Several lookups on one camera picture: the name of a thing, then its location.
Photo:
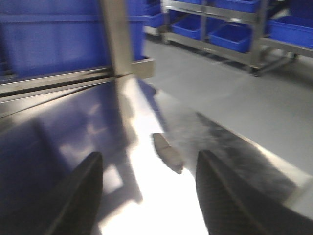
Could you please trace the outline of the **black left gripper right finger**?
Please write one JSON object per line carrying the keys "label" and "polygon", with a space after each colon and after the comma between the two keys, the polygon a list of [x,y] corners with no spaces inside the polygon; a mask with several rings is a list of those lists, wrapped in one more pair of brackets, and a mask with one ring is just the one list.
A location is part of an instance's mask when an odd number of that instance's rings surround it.
{"label": "black left gripper right finger", "polygon": [[311,235],[313,221],[248,184],[209,150],[198,153],[196,191],[210,235]]}

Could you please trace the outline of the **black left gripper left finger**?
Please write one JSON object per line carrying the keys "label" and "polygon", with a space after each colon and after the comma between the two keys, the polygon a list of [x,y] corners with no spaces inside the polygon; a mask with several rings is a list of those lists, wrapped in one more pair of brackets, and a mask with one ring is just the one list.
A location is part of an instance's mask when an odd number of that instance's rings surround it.
{"label": "black left gripper left finger", "polygon": [[103,158],[90,153],[48,196],[46,235],[89,235],[103,190]]}

